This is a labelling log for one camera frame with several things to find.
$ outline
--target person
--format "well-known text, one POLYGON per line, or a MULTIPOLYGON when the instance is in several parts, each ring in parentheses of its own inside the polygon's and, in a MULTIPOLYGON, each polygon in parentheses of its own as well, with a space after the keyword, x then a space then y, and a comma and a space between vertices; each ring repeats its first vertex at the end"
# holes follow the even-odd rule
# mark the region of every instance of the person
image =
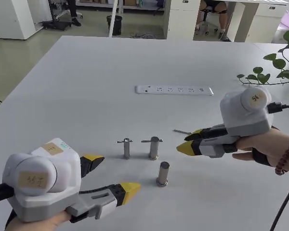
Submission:
POLYGON ((220 31, 218 39, 220 41, 223 41, 223 42, 231 42, 231 40, 226 35, 228 14, 227 14, 227 5, 224 1, 201 0, 199 12, 198 12, 198 18, 197 18, 197 22, 196 22, 196 31, 200 30, 201 11, 206 9, 208 6, 212 7, 214 12, 217 12, 220 15, 221 31, 220 31))
POLYGON ((63 211, 54 217, 37 222, 22 223, 14 218, 5 231, 55 231, 59 225, 71 219, 71 215, 63 211))
MULTIPOLYGON (((277 129, 271 129, 265 134, 239 139, 236 142, 236 147, 246 152, 233 154, 234 159, 252 161, 251 149, 255 148, 265 154, 269 164, 275 167, 289 147, 289 136, 277 129)), ((284 169, 289 171, 289 160, 284 169)), ((70 220, 70 218, 70 215, 66 212, 61 212, 48 220, 32 223, 22 223, 18 218, 14 218, 5 231, 55 231, 61 223, 70 220)))
POLYGON ((69 11, 71 12, 72 24, 75 26, 81 26, 81 23, 77 20, 76 12, 76 0, 67 0, 69 11))

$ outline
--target power strip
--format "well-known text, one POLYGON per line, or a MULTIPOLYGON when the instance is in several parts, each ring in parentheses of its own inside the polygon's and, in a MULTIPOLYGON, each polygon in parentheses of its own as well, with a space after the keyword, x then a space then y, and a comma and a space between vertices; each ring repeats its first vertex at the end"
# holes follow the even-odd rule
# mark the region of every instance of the power strip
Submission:
POLYGON ((138 94, 214 95, 209 87, 195 86, 138 85, 135 91, 138 94))

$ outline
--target hand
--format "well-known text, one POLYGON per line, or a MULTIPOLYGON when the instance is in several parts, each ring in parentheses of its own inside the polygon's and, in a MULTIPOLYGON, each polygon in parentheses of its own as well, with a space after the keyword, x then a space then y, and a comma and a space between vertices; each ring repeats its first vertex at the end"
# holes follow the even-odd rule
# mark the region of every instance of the hand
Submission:
MULTIPOLYGON (((236 147, 244 151, 251 151, 251 148, 257 149, 265 154, 270 165, 275 167, 289 148, 289 136, 279 130, 271 129, 265 134, 239 139, 236 142, 236 147)), ((237 153, 233 154, 232 157, 238 160, 253 160, 252 152, 237 153)), ((289 171, 289 160, 284 169, 289 171)))
POLYGON ((29 223, 22 223, 18 218, 14 218, 5 231, 55 231, 60 224, 70 219, 71 216, 65 211, 47 220, 29 223))

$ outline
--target white cabinet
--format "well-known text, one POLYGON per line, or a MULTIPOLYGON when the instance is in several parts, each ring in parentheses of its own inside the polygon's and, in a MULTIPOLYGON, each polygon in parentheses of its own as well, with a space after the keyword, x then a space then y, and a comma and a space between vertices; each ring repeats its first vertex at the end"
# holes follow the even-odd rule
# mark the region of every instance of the white cabinet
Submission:
POLYGON ((236 3, 228 37, 235 42, 271 43, 286 5, 236 3))
POLYGON ((41 26, 35 26, 27 0, 0 0, 0 38, 27 39, 41 26))
POLYGON ((193 40, 200 0, 166 0, 164 36, 166 39, 193 40))

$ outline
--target metal pin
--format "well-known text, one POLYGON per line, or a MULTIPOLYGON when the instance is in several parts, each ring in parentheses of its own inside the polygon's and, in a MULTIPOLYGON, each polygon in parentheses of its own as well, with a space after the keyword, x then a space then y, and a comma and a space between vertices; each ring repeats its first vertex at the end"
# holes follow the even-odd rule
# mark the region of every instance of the metal pin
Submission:
POLYGON ((191 132, 181 131, 181 130, 177 130, 177 129, 174 129, 173 131, 174 132, 178 132, 178 133, 182 133, 182 134, 185 134, 185 135, 191 135, 192 134, 191 132))
POLYGON ((165 187, 168 184, 167 176, 169 167, 170 165, 166 161, 160 163, 158 177, 156 178, 156 184, 159 187, 165 187))
POLYGON ((158 158, 158 143, 163 142, 159 137, 153 136, 149 141, 141 141, 141 143, 151 143, 149 158, 156 160, 158 158))
POLYGON ((117 141, 117 143, 123 143, 124 146, 124 158, 130 159, 130 142, 133 142, 133 140, 130 140, 129 138, 125 138, 123 141, 117 141))

